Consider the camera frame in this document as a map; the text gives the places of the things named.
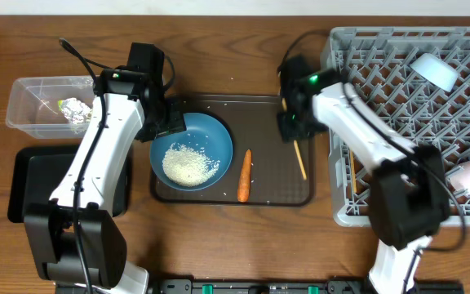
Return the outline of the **wooden chopstick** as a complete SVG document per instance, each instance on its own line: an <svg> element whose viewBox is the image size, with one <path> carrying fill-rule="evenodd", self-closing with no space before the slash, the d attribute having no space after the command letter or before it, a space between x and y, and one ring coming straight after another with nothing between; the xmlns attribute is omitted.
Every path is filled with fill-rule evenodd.
<svg viewBox="0 0 470 294"><path fill-rule="evenodd" d="M356 180L356 172L355 172L354 154L352 150L349 150L349 162L350 162L352 192L356 194L357 193L357 180Z"/></svg>
<svg viewBox="0 0 470 294"><path fill-rule="evenodd" d="M284 98L282 98L282 109L285 112L287 111L286 100ZM300 150L299 150L299 144L298 144L297 140L293 140L293 146L295 148L295 154L296 154L296 157L297 157L297 160L298 160L299 169L301 171L301 175L303 177L303 180L307 180L308 179L307 178L307 173L305 171L304 162L303 162Z"/></svg>

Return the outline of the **dark blue plate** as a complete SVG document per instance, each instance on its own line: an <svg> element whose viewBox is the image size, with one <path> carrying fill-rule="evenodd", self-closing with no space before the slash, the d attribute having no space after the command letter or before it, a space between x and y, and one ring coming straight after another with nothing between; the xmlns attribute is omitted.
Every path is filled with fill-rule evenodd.
<svg viewBox="0 0 470 294"><path fill-rule="evenodd" d="M233 143L226 127L216 118L207 114L188 113L184 115L187 130L158 138L151 144L150 161L157 178L171 188L191 192L205 189L219 181L230 167L233 158ZM171 181L162 169L165 152L174 142L187 145L196 151L203 149L206 156L220 160L219 170L206 183L195 187L184 187Z"/></svg>

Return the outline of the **pile of white rice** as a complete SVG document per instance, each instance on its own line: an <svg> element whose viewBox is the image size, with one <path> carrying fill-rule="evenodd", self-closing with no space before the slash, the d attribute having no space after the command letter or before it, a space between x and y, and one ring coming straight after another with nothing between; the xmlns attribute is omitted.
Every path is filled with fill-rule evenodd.
<svg viewBox="0 0 470 294"><path fill-rule="evenodd" d="M219 170L220 160L206 156L205 151L174 142L162 160L164 174L184 187L195 187L206 183Z"/></svg>

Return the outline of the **aluminium foil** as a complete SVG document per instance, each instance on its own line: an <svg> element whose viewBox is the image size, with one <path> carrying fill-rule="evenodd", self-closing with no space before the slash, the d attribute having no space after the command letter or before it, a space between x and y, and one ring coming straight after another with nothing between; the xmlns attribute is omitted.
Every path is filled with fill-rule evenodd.
<svg viewBox="0 0 470 294"><path fill-rule="evenodd" d="M58 108L73 125L88 123L91 120L91 108L75 97L59 100Z"/></svg>

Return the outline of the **orange carrot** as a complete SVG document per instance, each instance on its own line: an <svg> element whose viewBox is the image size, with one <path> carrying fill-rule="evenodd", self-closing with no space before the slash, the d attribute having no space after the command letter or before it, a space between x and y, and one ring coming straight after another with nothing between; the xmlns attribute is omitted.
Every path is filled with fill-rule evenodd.
<svg viewBox="0 0 470 294"><path fill-rule="evenodd" d="M251 191L251 167L252 167L252 152L248 149L242 162L241 174L239 177L237 187L237 200L241 203L248 201Z"/></svg>

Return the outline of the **large light blue bowl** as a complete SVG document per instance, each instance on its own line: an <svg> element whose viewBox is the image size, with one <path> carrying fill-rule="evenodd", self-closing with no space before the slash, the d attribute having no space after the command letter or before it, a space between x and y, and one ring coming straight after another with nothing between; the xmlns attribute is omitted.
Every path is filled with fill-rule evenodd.
<svg viewBox="0 0 470 294"><path fill-rule="evenodd" d="M452 91L459 78L459 73L452 66L429 53L422 54L410 67L418 75L447 92Z"/></svg>

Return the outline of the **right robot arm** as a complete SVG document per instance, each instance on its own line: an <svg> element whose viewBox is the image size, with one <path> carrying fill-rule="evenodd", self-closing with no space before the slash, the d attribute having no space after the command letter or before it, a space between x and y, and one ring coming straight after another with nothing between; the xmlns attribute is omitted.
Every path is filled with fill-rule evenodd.
<svg viewBox="0 0 470 294"><path fill-rule="evenodd" d="M374 293L417 292L415 270L424 252L453 252L467 238L433 247L432 238L458 202L446 185L441 151L416 145L379 118L335 69L314 70L288 47L277 68L283 110L277 116L282 140L296 143L334 131L357 155L370 179L369 221L379 239L367 279Z"/></svg>

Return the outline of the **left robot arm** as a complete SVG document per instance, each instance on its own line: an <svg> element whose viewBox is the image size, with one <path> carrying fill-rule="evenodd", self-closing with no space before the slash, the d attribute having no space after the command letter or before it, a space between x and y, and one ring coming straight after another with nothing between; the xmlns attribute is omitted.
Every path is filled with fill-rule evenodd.
<svg viewBox="0 0 470 294"><path fill-rule="evenodd" d="M127 63L93 75L91 120L63 180L45 204L32 203L24 227L38 276L85 293L146 293L149 272L130 263L113 221L113 199L134 140L185 131L179 106L165 97L165 53L131 44Z"/></svg>

